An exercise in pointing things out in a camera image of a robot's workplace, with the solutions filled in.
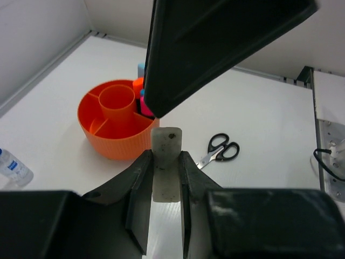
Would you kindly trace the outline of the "grey eraser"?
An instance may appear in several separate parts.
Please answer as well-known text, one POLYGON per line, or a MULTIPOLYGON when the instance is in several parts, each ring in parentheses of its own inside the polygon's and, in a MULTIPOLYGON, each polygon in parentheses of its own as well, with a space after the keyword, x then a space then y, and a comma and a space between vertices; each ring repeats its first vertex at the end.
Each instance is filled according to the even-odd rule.
POLYGON ((153 201, 180 201, 178 157, 182 150, 182 130, 178 127, 158 127, 151 131, 151 151, 154 156, 153 201))

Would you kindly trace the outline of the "large black scissors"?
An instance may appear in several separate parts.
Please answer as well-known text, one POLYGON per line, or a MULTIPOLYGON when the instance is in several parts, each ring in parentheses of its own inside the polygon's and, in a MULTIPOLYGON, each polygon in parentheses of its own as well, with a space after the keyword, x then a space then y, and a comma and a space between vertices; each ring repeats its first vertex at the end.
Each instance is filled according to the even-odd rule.
POLYGON ((231 141, 228 134, 217 133, 209 140, 207 152, 208 154, 196 163, 198 169, 203 169, 212 161, 228 162, 235 159, 239 155, 240 146, 236 142, 231 141), (213 141, 216 139, 222 139, 222 142, 214 145, 213 141), (225 156, 225 153, 231 148, 235 149, 235 154, 225 156))

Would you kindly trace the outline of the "orange cap black highlighter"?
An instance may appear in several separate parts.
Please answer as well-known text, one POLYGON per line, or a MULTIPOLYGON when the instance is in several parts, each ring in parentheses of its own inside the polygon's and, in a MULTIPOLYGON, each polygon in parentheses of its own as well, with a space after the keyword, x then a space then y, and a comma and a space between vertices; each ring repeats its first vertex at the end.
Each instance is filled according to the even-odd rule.
POLYGON ((133 91, 135 93, 136 98, 139 98, 141 96, 140 92, 143 89, 143 77, 139 77, 133 81, 133 91))

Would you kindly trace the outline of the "pastel blue highlighter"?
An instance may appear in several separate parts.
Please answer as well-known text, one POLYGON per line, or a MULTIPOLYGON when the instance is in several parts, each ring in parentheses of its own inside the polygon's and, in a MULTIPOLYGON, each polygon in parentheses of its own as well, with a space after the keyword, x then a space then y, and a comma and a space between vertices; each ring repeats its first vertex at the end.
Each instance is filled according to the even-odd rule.
POLYGON ((145 74, 145 63, 139 63, 137 65, 137 77, 141 78, 144 77, 145 74))

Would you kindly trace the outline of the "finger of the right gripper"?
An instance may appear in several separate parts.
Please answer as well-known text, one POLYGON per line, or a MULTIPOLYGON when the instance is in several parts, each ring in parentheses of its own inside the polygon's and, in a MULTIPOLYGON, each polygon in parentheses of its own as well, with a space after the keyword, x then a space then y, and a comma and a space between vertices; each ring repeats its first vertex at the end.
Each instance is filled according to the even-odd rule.
POLYGON ((144 101, 165 116, 316 13, 316 1, 154 1, 144 101))

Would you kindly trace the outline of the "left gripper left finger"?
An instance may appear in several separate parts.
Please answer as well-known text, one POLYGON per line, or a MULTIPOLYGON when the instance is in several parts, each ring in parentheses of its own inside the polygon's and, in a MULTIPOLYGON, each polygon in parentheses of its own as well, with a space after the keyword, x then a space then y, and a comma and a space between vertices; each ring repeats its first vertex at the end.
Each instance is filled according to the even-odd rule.
POLYGON ((153 153, 98 188, 1 192, 1 258, 141 258, 147 253, 153 153))

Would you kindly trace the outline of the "pink cap black highlighter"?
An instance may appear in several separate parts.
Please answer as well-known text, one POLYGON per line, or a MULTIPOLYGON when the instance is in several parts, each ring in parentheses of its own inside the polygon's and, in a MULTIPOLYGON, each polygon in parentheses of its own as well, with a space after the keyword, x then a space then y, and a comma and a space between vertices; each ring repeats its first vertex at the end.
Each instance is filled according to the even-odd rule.
POLYGON ((152 113, 152 111, 148 108, 148 106, 146 105, 145 101, 144 101, 144 96, 140 97, 140 109, 141 109, 141 114, 143 116, 146 117, 150 117, 153 118, 154 114, 152 113))

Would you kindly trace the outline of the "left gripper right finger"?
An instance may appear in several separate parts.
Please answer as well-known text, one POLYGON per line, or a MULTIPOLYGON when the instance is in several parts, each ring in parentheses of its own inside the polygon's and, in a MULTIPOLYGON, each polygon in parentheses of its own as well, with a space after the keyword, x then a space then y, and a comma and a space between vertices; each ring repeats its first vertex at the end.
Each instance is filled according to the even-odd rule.
POLYGON ((184 258, 344 258, 344 220, 315 189, 223 188, 178 157, 184 258))

